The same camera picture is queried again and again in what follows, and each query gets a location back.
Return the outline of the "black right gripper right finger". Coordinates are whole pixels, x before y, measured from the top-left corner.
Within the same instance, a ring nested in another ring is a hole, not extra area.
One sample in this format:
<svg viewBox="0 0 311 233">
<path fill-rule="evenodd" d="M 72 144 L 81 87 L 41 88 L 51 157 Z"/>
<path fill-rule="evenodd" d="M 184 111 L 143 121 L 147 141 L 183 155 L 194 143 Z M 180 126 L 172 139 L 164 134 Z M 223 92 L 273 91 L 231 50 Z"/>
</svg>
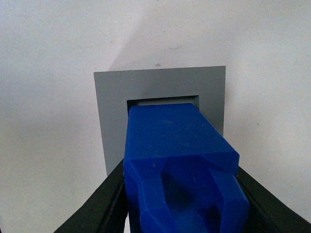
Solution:
<svg viewBox="0 0 311 233">
<path fill-rule="evenodd" d="M 244 233 L 309 233 L 311 224 L 288 208 L 242 168 L 237 180 L 249 203 Z"/>
</svg>

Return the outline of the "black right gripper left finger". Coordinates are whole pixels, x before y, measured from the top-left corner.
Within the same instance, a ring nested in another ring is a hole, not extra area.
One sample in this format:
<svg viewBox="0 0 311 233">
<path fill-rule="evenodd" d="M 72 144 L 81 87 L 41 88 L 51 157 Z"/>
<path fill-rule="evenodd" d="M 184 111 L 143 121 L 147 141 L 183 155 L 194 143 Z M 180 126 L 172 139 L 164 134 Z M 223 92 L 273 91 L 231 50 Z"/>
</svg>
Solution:
<svg viewBox="0 0 311 233">
<path fill-rule="evenodd" d="M 128 215 L 123 162 L 120 162 L 89 199 L 57 233 L 122 233 Z"/>
</svg>

